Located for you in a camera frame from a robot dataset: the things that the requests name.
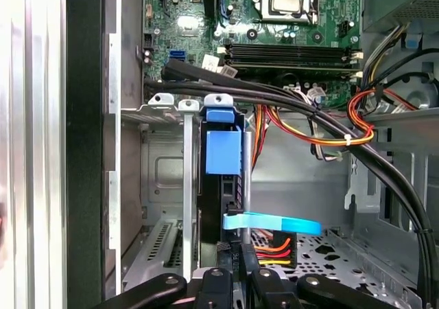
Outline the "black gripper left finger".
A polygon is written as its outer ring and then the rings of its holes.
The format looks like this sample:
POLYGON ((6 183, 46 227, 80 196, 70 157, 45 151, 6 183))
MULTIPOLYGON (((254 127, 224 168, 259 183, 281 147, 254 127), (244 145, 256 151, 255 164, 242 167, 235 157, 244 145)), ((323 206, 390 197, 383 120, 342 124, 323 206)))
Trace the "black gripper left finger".
POLYGON ((188 282, 163 273, 98 305, 96 308, 232 308, 233 276, 223 268, 209 268, 188 282))

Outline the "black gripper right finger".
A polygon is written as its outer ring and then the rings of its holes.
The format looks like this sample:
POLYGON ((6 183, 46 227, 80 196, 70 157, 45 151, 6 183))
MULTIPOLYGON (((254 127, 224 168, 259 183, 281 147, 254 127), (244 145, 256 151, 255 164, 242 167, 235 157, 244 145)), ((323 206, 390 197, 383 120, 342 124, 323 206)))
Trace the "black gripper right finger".
POLYGON ((291 283, 261 268, 251 244, 243 244, 239 268, 245 281, 247 308, 391 308, 392 305, 327 277, 308 274, 291 283))

